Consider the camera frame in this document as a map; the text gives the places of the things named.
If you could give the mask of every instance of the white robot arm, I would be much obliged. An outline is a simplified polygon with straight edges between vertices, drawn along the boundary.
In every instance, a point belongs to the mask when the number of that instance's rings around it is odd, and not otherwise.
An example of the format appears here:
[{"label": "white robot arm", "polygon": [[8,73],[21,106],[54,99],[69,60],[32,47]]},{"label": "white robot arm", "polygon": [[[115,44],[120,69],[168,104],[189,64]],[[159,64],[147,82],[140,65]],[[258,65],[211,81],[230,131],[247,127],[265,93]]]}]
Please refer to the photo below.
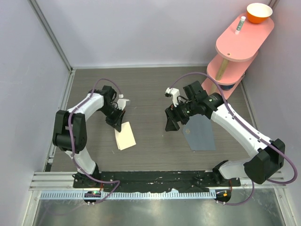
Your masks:
[{"label": "white robot arm", "polygon": [[[84,99],[86,100],[89,98],[89,101],[84,103],[81,107],[79,106],[84,100],[67,111],[59,110],[56,113],[53,143],[72,158],[68,117],[69,114],[77,108],[77,111],[72,116],[72,131],[75,138],[74,158],[82,170],[89,175],[92,175],[94,178],[97,178],[99,173],[98,166],[91,159],[86,147],[86,121],[96,111],[101,111],[106,115],[106,122],[120,132],[125,107],[126,105],[129,105],[130,101],[128,99],[123,99],[123,95],[120,95],[118,101],[115,102],[114,100],[117,93],[110,86],[104,86],[102,90],[95,90],[92,96],[90,95],[91,94],[89,93]],[[85,175],[81,169],[78,169],[78,173],[84,178]]]},{"label": "white robot arm", "polygon": [[[178,89],[168,88],[166,90],[166,96],[173,98],[173,104],[165,110],[167,116],[166,131],[177,131],[180,128],[179,121],[186,124],[190,116],[202,114],[227,130],[249,155],[247,159],[226,160],[218,164],[213,169],[213,172],[216,173],[215,180],[217,182],[231,178],[249,177],[255,183],[262,184],[283,166],[283,157],[253,137],[245,127],[234,119],[223,103],[221,95],[214,93],[208,96],[198,81],[184,87],[184,91],[188,98],[185,102],[178,100],[180,97]],[[229,104],[228,106],[249,129],[284,153],[285,145],[280,139],[272,141],[241,118]]]}]

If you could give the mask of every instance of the wood grain surface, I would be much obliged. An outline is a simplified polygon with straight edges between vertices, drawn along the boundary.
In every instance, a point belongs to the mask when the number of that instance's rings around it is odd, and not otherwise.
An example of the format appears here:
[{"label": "wood grain surface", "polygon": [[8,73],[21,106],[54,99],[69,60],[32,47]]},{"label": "wood grain surface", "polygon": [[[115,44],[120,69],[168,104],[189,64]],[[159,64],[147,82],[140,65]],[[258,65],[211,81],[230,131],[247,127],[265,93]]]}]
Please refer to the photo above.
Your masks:
[{"label": "wood grain surface", "polygon": [[[105,116],[96,112],[87,121],[87,149],[100,170],[210,170],[223,160],[247,157],[242,146],[222,127],[213,124],[216,150],[193,152],[182,131],[165,132],[164,110],[171,99],[165,90],[181,75],[206,72],[205,67],[118,68],[77,70],[73,81],[68,108],[81,101],[99,78],[109,78],[131,100],[123,122],[129,121],[137,145],[120,151],[114,130],[105,123]],[[183,86],[205,77],[193,75],[176,84],[182,95]],[[103,82],[98,85],[111,85]],[[240,87],[229,98],[229,103],[247,121],[251,118]],[[52,171],[76,171],[69,156],[57,149]]]}]

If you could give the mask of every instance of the metal frame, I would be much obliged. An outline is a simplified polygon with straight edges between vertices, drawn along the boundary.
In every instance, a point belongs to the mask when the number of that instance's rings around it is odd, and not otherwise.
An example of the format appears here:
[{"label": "metal frame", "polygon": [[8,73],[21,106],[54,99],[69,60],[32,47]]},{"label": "metal frame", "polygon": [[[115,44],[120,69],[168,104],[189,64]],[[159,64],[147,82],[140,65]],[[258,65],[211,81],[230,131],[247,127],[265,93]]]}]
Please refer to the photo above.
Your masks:
[{"label": "metal frame", "polygon": [[44,27],[44,30],[45,30],[46,34],[50,38],[50,40],[53,43],[53,45],[54,45],[55,49],[57,50],[58,54],[62,58],[62,61],[66,65],[68,71],[72,72],[72,67],[71,67],[66,55],[64,54],[64,51],[63,51],[62,47],[60,46],[59,42],[57,41],[51,27],[49,26],[42,10],[40,9],[39,4],[37,3],[36,0],[28,0],[28,2],[31,5],[33,11],[35,12],[37,18],[41,22],[42,26]]},{"label": "metal frame", "polygon": [[[69,73],[68,80],[67,80],[67,83],[66,83],[66,86],[65,86],[65,92],[63,94],[63,98],[62,98],[62,102],[61,102],[61,106],[58,109],[66,110],[67,102],[68,102],[69,95],[70,95],[70,92],[71,92],[72,83],[73,83],[73,80],[74,80],[74,75],[75,75],[75,70],[72,70]],[[52,164],[53,158],[55,156],[55,149],[56,149],[56,147],[51,142],[50,147],[49,147],[49,151],[48,151],[48,155],[47,155],[47,158],[46,158],[45,166],[44,166],[44,171],[46,170],[46,167],[47,167],[48,164]]]},{"label": "metal frame", "polygon": [[23,226],[32,226],[36,216],[40,201],[41,191],[31,191],[31,198],[28,203],[27,211],[24,217]]}]

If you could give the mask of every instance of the purple cable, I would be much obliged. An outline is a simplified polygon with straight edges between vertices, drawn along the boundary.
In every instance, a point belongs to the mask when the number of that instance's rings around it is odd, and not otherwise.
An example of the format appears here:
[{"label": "purple cable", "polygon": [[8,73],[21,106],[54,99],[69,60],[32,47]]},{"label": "purple cable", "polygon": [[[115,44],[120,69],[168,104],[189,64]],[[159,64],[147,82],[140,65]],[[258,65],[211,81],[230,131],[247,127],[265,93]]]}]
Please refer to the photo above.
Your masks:
[{"label": "purple cable", "polygon": [[[225,106],[227,108],[227,110],[229,111],[229,113],[232,115],[232,117],[242,126],[244,127],[251,135],[253,135],[255,138],[257,138],[259,141],[263,142],[265,145],[267,145],[268,147],[272,148],[275,152],[277,152],[281,157],[283,157],[285,160],[288,161],[288,163],[291,165],[291,167],[293,168],[293,172],[294,172],[294,175],[293,175],[293,178],[288,180],[288,181],[284,181],[284,182],[281,182],[281,181],[275,181],[275,180],[270,180],[268,179],[267,181],[269,182],[272,182],[272,183],[275,183],[275,184],[280,184],[280,185],[287,185],[287,184],[290,184],[292,182],[294,182],[297,177],[298,177],[298,170],[296,168],[296,166],[294,165],[294,163],[285,155],[283,154],[280,150],[278,150],[277,148],[275,148],[273,145],[271,145],[269,142],[261,139],[256,133],[254,133],[252,130],[250,130],[238,117],[236,117],[234,115],[234,113],[231,111],[230,107],[228,106],[228,102],[222,92],[222,89],[221,87],[219,86],[219,84],[213,79],[211,78],[209,75],[205,74],[205,73],[202,73],[202,72],[191,72],[191,73],[188,73],[188,74],[185,74],[183,76],[181,76],[180,78],[178,78],[171,86],[170,88],[174,87],[174,85],[179,81],[181,80],[182,78],[185,78],[189,75],[193,75],[193,74],[200,74],[200,75],[204,75],[206,76],[207,78],[209,78],[215,85],[216,87],[218,88],[219,92],[221,93],[221,96],[222,96],[222,100],[224,101],[225,103]],[[255,190],[255,186],[254,186],[254,182],[252,181],[252,192],[249,196],[249,198],[247,198],[245,201],[243,202],[240,202],[240,203],[226,203],[226,205],[230,205],[230,206],[238,206],[238,205],[241,205],[241,204],[244,204],[246,203],[247,201],[249,201],[251,199],[251,197],[253,196],[253,193],[254,193],[254,190]]]},{"label": "purple cable", "polygon": [[223,202],[221,202],[221,201],[218,201],[218,202],[220,204],[223,204],[223,205],[226,205],[226,206],[239,206],[239,205],[245,204],[247,201],[249,201],[252,198],[252,196],[253,196],[253,194],[255,192],[255,184],[254,184],[253,181],[251,181],[251,182],[252,182],[252,192],[251,192],[250,196],[246,200],[244,200],[243,202],[239,202],[239,203],[225,203],[225,204]]},{"label": "purple cable", "polygon": [[101,202],[103,202],[104,200],[106,200],[106,199],[107,199],[107,198],[108,198],[108,197],[109,197],[109,196],[117,189],[117,187],[118,187],[119,184],[120,184],[120,181],[119,181],[119,180],[114,180],[114,181],[102,181],[102,180],[97,180],[97,179],[93,178],[92,176],[90,176],[87,172],[85,172],[85,171],[78,165],[78,163],[76,162],[76,160],[75,160],[75,158],[74,158],[74,155],[75,155],[75,143],[74,143],[74,137],[73,137],[73,131],[72,131],[71,118],[72,118],[73,114],[78,110],[78,108],[80,108],[81,106],[83,106],[85,103],[87,103],[87,102],[91,99],[91,97],[92,97],[92,95],[93,95],[93,93],[94,93],[94,91],[95,91],[95,88],[96,88],[98,82],[101,81],[101,80],[106,80],[106,81],[109,81],[109,82],[113,83],[113,84],[116,86],[116,88],[118,89],[119,93],[121,94],[120,88],[119,88],[113,81],[111,81],[111,80],[109,80],[109,79],[99,79],[99,80],[95,83],[95,85],[93,86],[93,89],[92,89],[92,91],[91,91],[90,96],[89,96],[87,99],[85,99],[80,105],[78,105],[77,108],[74,108],[73,111],[70,113],[69,118],[68,118],[68,126],[69,126],[69,133],[70,133],[70,138],[71,138],[71,148],[72,148],[72,155],[71,155],[71,158],[72,158],[73,163],[76,165],[76,167],[77,167],[79,170],[81,170],[88,178],[90,178],[91,180],[93,180],[93,181],[95,181],[95,182],[103,183],[103,184],[115,184],[115,183],[117,183],[116,186],[115,186],[115,187],[114,187],[114,188],[113,188],[113,189],[112,189],[112,190],[111,190],[111,191],[110,191],[103,199],[100,199],[100,200],[96,201],[95,204],[101,203]]},{"label": "purple cable", "polygon": [[[109,79],[99,79],[99,80],[94,84],[90,96],[89,96],[87,99],[85,99],[79,106],[77,106],[77,107],[70,113],[69,118],[68,118],[68,126],[69,126],[69,133],[70,133],[70,138],[71,138],[71,148],[72,148],[72,155],[71,155],[71,158],[72,158],[72,161],[74,162],[74,164],[76,165],[76,167],[77,167],[78,169],[80,169],[80,170],[81,170],[88,178],[90,178],[91,180],[96,181],[96,182],[98,182],[98,183],[103,183],[103,184],[115,184],[115,183],[117,183],[116,186],[115,186],[115,187],[114,187],[114,188],[113,188],[113,189],[112,189],[112,190],[111,190],[111,191],[110,191],[103,199],[100,199],[100,200],[96,201],[95,204],[101,203],[101,202],[103,202],[104,200],[106,200],[106,199],[107,199],[107,198],[108,198],[108,197],[109,197],[109,196],[117,189],[117,187],[118,187],[119,184],[120,184],[120,181],[119,181],[119,180],[114,180],[114,181],[102,181],[102,180],[97,180],[97,179],[91,177],[87,172],[85,172],[85,171],[77,164],[77,162],[76,162],[76,160],[75,160],[75,158],[74,158],[74,155],[75,155],[75,143],[74,143],[74,137],[73,137],[72,126],[71,126],[71,118],[72,118],[73,114],[78,110],[78,108],[80,108],[81,106],[83,106],[86,102],[88,102],[88,101],[91,99],[91,97],[92,97],[92,95],[93,95],[93,93],[94,93],[94,91],[95,91],[95,88],[96,88],[98,82],[101,81],[101,80],[106,80],[106,81],[109,81],[109,82],[113,83],[113,84],[116,86],[116,88],[118,89],[119,93],[121,94],[120,88],[119,88],[113,81],[111,81],[111,80],[109,80]],[[54,215],[54,216],[66,216],[66,215],[70,214],[71,212],[75,211],[76,209],[78,209],[79,207],[81,207],[81,206],[83,206],[83,205],[85,205],[85,203],[83,203],[83,204],[81,204],[81,205],[79,205],[79,206],[73,208],[72,210],[68,211],[67,213],[53,213],[53,212],[51,212],[51,211],[49,210],[49,208],[50,208],[50,205],[49,205],[49,206],[46,207],[46,210],[45,210],[45,212],[44,212],[44,214],[43,214],[43,216],[42,216],[42,218],[41,218],[41,220],[40,220],[40,223],[39,223],[38,225],[41,225],[42,221],[44,220],[44,218],[45,218],[45,216],[46,216],[46,212],[48,212],[48,213],[50,213],[51,215]]]}]

